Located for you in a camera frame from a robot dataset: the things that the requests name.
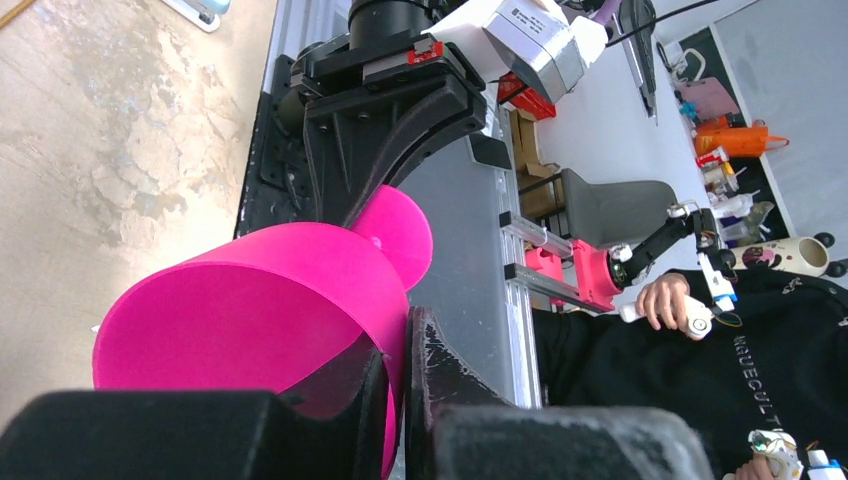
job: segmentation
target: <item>concrete floor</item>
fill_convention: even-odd
[[[231,238],[275,5],[207,35],[157,0],[38,0],[0,30],[0,425],[90,388],[116,298]]]

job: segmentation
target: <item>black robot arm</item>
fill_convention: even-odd
[[[717,271],[733,269],[736,257],[722,250],[712,210],[705,208],[681,216],[670,215],[665,224],[633,249],[629,260],[621,261],[610,256],[610,273],[616,286],[624,289],[638,283],[648,269],[662,254],[680,240],[695,235],[695,251],[710,259]]]
[[[485,83],[458,48],[421,33],[462,3],[356,0],[350,34],[292,66],[280,115],[303,133],[315,220],[350,227],[380,185],[483,128]]]

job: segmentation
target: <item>cardboard box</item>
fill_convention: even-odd
[[[528,165],[526,173],[518,174],[518,188],[523,189],[534,183],[556,175],[558,166]],[[521,213],[530,219],[549,215],[565,206],[562,180],[556,180],[521,195]]]
[[[515,170],[525,173],[528,165],[541,166],[542,156],[536,141],[536,124],[524,118],[518,111],[510,112],[509,122],[515,152]]]

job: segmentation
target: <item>cable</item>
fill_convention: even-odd
[[[722,276],[724,277],[725,280],[727,280],[730,283],[739,283],[739,274],[736,273],[736,270],[731,270],[730,273],[732,273],[733,276],[731,276],[731,277],[728,277],[727,275],[722,275]]]
[[[0,30],[12,22],[18,15],[24,13],[24,10],[31,7],[35,0],[23,0],[21,3],[12,7],[5,15],[0,17]]]
[[[734,317],[736,317],[736,320],[734,322],[729,322],[728,320],[721,318],[722,315],[733,315]],[[730,327],[730,328],[742,328],[742,325],[743,325],[742,324],[742,317],[740,317],[739,314],[734,313],[734,312],[721,312],[721,313],[719,313],[718,315],[715,316],[715,320],[718,323],[724,325],[725,327]]]
[[[678,8],[677,10],[674,10],[673,12],[666,13],[665,15],[663,15],[661,17],[657,17],[656,19],[651,20],[650,22],[648,22],[644,25],[640,25],[639,27],[637,27],[632,32],[628,32],[628,33],[616,38],[615,40],[607,43],[607,48],[612,47],[613,45],[618,45],[619,43],[621,43],[621,42],[627,40],[628,38],[636,35],[637,33],[641,32],[642,30],[645,30],[647,28],[651,28],[654,25],[662,22],[665,19],[671,18],[675,15],[679,15],[679,14],[684,13],[684,12],[688,12],[689,10],[694,10],[698,7],[703,7],[704,5],[709,5],[710,3],[715,3],[717,1],[718,0],[701,0],[700,2],[693,3],[692,5],[687,5],[683,8]]]
[[[718,238],[718,235],[712,230],[704,230],[703,232],[701,232],[701,235],[705,235],[713,243],[715,243],[716,238]]]

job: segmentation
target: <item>black shirt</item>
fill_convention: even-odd
[[[683,274],[710,305],[701,272]],[[694,342],[617,316],[534,312],[552,405],[649,406],[701,433],[724,473],[751,459],[748,433],[783,429],[848,461],[848,291],[773,270],[738,272],[739,318]]]

